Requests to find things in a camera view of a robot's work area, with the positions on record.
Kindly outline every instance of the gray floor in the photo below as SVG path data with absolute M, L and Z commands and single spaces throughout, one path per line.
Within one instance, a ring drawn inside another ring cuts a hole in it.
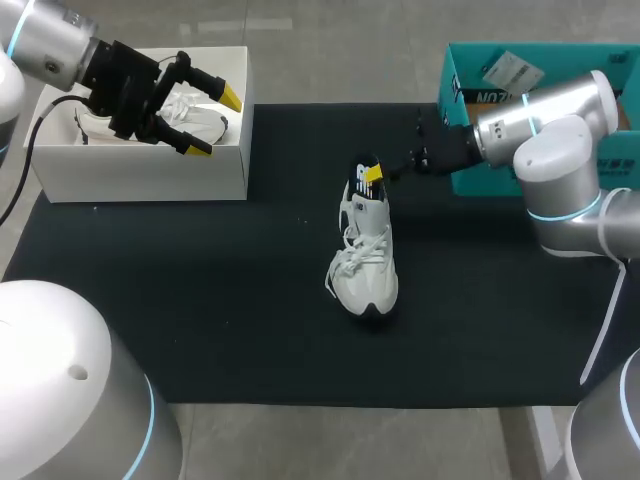
M 262 103 L 434 100 L 451 41 L 640 40 L 636 0 L 68 4 L 99 21 L 105 40 L 135 47 L 248 45 Z M 25 116 L 0 175 L 0 203 L 15 187 L 24 158 L 20 143 L 40 88 L 29 82 Z M 0 229 L 0 273 L 38 192 L 32 176 L 16 213 Z M 518 441 L 526 432 L 506 425 L 503 435 L 501 418 L 513 412 L 239 405 L 179 405 L 175 411 L 187 446 L 187 480 L 536 478 L 531 469 L 514 464 L 514 458 L 531 463 L 530 452 L 520 451 L 526 447 Z M 569 413 L 566 408 L 554 412 L 564 422 Z

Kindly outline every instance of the shoe sole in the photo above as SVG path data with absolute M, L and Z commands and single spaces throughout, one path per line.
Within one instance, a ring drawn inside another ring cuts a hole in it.
M 331 287 L 333 288 L 333 282 L 331 280 L 329 280 L 329 282 L 331 283 Z M 345 307 L 339 299 L 338 303 L 340 304 L 342 310 L 347 312 L 347 314 L 357 323 L 385 324 L 389 320 L 395 318 L 398 298 L 396 297 L 396 302 L 393 304 L 393 307 L 391 307 L 391 310 L 389 310 L 387 313 L 380 313 L 378 307 L 376 307 L 375 304 L 370 303 L 369 305 L 367 305 L 367 308 L 364 309 L 364 312 L 358 315 L 357 313 L 353 313 L 351 310 L 347 309 L 347 307 Z

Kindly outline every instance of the white sneaker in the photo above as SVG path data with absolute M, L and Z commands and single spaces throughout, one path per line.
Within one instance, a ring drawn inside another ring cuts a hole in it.
M 190 133 L 213 145 L 222 139 L 229 127 L 229 122 L 224 115 L 215 110 L 198 107 L 196 100 L 199 96 L 197 93 L 173 92 L 158 114 L 176 130 Z M 83 143 L 128 141 L 115 137 L 115 133 L 109 128 L 111 117 L 98 117 L 89 110 L 85 110 L 84 113 L 77 115 L 77 121 L 82 130 Z
M 366 181 L 367 171 L 376 165 L 373 156 L 356 159 L 340 203 L 340 231 L 345 227 L 343 217 L 348 222 L 343 231 L 345 248 L 336 252 L 325 279 L 327 290 L 351 314 L 366 319 L 388 314 L 398 298 L 384 182 L 381 176 Z

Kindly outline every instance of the teal cardboard box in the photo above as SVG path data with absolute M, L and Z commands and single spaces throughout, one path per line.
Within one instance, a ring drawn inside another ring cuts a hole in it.
M 474 109 L 483 108 L 479 104 L 500 103 L 511 98 L 509 93 L 484 80 L 506 52 L 544 73 L 534 88 L 572 80 L 591 70 L 604 72 L 624 113 L 619 131 L 598 146 L 600 184 L 606 189 L 640 188 L 640 45 L 450 44 L 438 96 L 438 109 L 445 125 L 468 125 Z M 521 193 L 510 167 L 491 169 L 480 164 L 454 173 L 452 182 L 458 195 Z

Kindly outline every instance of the white cable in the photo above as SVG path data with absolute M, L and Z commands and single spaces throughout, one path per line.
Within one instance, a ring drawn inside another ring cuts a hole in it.
M 582 375 L 580 376 L 580 385 L 584 385 L 584 383 L 589 378 L 589 374 L 591 373 L 591 369 L 593 368 L 593 364 L 596 362 L 596 358 L 598 358 L 598 353 L 600 353 L 600 348 L 604 343 L 604 339 L 607 336 L 607 332 L 609 331 L 609 325 L 611 324 L 611 318 L 613 317 L 613 312 L 616 309 L 616 304 L 618 303 L 618 297 L 620 296 L 620 291 L 622 290 L 622 285 L 624 283 L 624 279 L 627 275 L 627 269 L 622 263 L 622 261 L 617 258 L 609 249 L 609 245 L 607 244 L 607 238 L 604 232 L 604 219 L 607 215 L 607 210 L 609 209 L 609 205 L 611 205 L 611 201 L 613 197 L 615 197 L 620 192 L 628 192 L 629 188 L 616 188 L 611 190 L 605 199 L 602 202 L 602 207 L 600 208 L 600 213 L 598 214 L 598 242 L 600 243 L 600 247 L 602 251 L 613 260 L 619 268 L 618 279 L 616 280 L 616 285 L 613 287 L 613 293 L 611 294 L 611 300 L 609 301 L 609 306 L 607 307 L 607 313 L 604 316 L 604 322 L 602 323 L 602 328 L 600 328 L 600 333 L 598 334 L 598 338 L 596 339 L 596 343 L 591 350 L 591 355 L 589 355 L 589 360 L 587 360 L 587 364 L 582 371 Z

